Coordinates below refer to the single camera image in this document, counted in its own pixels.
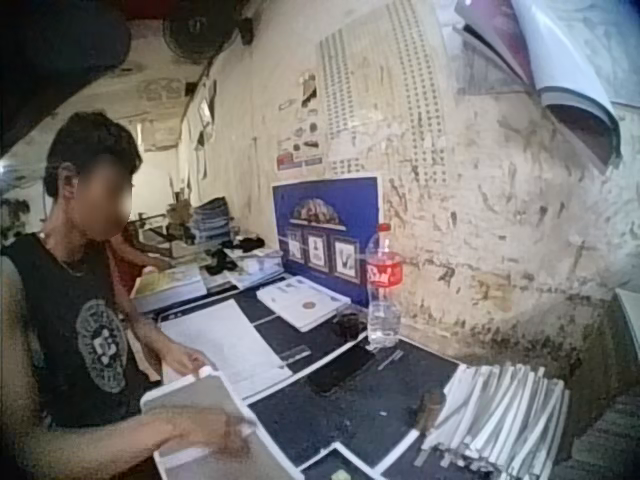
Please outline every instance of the person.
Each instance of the person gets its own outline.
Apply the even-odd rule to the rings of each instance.
[[[162,272],[171,268],[171,263],[161,257],[152,257],[149,253],[170,257],[171,250],[141,242],[135,222],[125,225],[122,233],[109,242],[117,279],[129,295],[136,285],[137,278],[145,267],[153,267]]]
[[[222,411],[139,413],[149,382],[135,366],[116,311],[176,372],[207,362],[140,316],[112,282],[105,242],[128,218],[121,204],[140,164],[123,126],[102,113],[72,115],[47,156],[51,215],[1,258],[1,426],[10,449],[3,455],[36,478],[109,478],[151,462],[167,444],[246,453],[244,421]]]

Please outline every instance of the plastic bottle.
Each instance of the plastic bottle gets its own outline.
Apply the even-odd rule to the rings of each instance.
[[[391,225],[381,223],[366,251],[369,290],[369,344],[391,347],[400,333],[398,291],[402,285],[402,257],[393,251]]]

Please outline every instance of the short dark hair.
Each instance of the short dark hair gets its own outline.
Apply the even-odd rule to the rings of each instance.
[[[142,164],[131,132],[102,112],[77,112],[60,127],[47,154],[44,188],[58,197],[58,170],[63,163],[73,165],[80,175],[96,166],[101,155],[133,176]]]

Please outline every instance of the red label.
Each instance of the red label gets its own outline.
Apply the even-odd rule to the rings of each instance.
[[[375,287],[397,287],[402,283],[402,263],[388,265],[367,263],[367,277],[369,284]]]

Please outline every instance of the blue board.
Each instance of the blue board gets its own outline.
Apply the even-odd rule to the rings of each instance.
[[[366,307],[364,252],[378,225],[378,178],[277,185],[273,200],[285,270]]]

